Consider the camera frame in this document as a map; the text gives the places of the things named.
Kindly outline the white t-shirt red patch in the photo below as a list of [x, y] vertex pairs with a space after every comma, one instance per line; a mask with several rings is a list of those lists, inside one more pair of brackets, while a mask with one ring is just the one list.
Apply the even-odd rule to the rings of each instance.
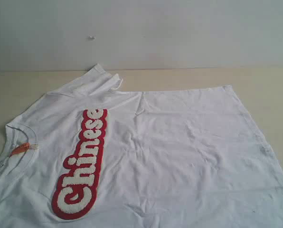
[[121, 83], [96, 65], [6, 125], [0, 228], [283, 228], [283, 171], [232, 87]]

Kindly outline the orange neck label tag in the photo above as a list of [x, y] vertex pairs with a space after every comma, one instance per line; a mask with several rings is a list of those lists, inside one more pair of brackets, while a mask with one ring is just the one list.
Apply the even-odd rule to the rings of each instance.
[[30, 144], [30, 143], [26, 142], [26, 143], [16, 147], [15, 149], [13, 149], [13, 151], [10, 153], [9, 157], [11, 157], [13, 155], [25, 153], [28, 150], [37, 150], [37, 149], [39, 149], [38, 144]]

